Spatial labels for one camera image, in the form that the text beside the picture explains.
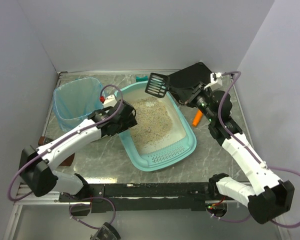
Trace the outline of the black litter scoop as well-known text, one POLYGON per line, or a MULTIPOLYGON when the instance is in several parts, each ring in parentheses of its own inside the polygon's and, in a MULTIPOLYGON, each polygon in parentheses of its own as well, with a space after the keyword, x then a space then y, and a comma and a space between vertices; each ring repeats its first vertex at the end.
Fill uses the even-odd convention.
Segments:
POLYGON ((145 93, 156 98, 163 98, 167 92, 174 93, 171 78, 168 75, 152 72, 149 75, 145 93))

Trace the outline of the teal litter box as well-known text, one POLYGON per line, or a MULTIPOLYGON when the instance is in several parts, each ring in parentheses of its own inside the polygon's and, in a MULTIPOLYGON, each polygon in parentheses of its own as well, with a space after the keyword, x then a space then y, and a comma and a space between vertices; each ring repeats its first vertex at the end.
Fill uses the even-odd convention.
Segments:
POLYGON ((146 82, 121 89, 136 110, 137 125, 119 137, 132 164, 144 172, 167 168, 191 155, 197 138, 173 97, 156 98, 145 92, 146 82))

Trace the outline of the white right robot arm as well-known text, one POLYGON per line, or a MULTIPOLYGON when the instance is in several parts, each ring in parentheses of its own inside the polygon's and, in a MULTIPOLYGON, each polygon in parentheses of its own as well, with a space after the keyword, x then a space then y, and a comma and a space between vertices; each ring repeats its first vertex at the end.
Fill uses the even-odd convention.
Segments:
POLYGON ((212 90, 218 80, 213 74, 209 84, 172 85, 168 90, 181 104, 196 107, 203 113, 209 121, 212 138, 232 156, 250 183, 246 185, 220 173, 209 179, 209 191, 236 200, 248 208, 257 223, 265 224, 291 209, 295 188, 289 180, 277 176, 250 145, 231 117, 233 105, 229 91, 212 90))

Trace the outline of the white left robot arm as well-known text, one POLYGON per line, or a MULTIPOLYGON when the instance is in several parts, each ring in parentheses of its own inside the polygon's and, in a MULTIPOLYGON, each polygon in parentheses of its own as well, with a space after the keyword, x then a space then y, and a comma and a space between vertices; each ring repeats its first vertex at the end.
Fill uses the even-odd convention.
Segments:
POLYGON ((136 110, 125 100, 95 110, 71 131, 38 148, 28 146, 21 152, 20 177, 36 197, 51 191, 75 196, 92 194, 90 185, 78 173, 67 174, 56 168, 76 151, 104 136, 120 134, 137 125, 136 110))

